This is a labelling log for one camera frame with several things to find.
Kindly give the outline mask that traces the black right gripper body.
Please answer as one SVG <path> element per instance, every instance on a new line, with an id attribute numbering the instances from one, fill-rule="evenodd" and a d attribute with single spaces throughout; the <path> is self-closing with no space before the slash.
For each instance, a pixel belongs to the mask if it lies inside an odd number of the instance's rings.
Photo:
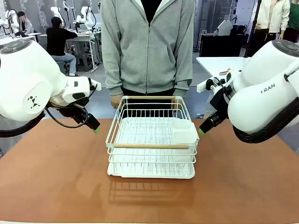
<path id="1" fill-rule="evenodd" d="M 222 122 L 228 119 L 228 102 L 226 98 L 230 99 L 230 93 L 231 90 L 229 88 L 220 88 L 213 91 L 210 104 L 215 109 L 215 112 L 209 117 L 211 122 Z"/>

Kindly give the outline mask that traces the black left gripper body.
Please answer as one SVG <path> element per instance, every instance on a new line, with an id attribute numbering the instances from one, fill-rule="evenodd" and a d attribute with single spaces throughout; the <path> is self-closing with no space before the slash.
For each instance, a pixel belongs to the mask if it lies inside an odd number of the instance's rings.
<path id="1" fill-rule="evenodd" d="M 61 107 L 58 111 L 64 117 L 71 118 L 76 121 L 77 124 L 85 124 L 88 117 L 88 112 L 85 108 L 79 108 L 76 106 Z"/>

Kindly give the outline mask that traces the person's right hand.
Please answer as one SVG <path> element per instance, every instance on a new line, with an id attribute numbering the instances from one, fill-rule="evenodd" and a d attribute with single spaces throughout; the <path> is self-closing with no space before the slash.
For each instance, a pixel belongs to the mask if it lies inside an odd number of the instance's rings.
<path id="1" fill-rule="evenodd" d="M 123 97 L 123 94 L 110 96 L 111 105 L 114 109 L 117 109 L 118 106 L 120 104 L 122 104 L 122 97 Z"/>

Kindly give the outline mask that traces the person's left hand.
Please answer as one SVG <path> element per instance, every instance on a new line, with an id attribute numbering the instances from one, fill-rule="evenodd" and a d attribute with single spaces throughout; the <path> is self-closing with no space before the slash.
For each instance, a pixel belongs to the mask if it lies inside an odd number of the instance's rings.
<path id="1" fill-rule="evenodd" d="M 185 98 L 175 98 L 171 100 L 171 109 L 173 110 L 182 110 L 184 105 Z"/>

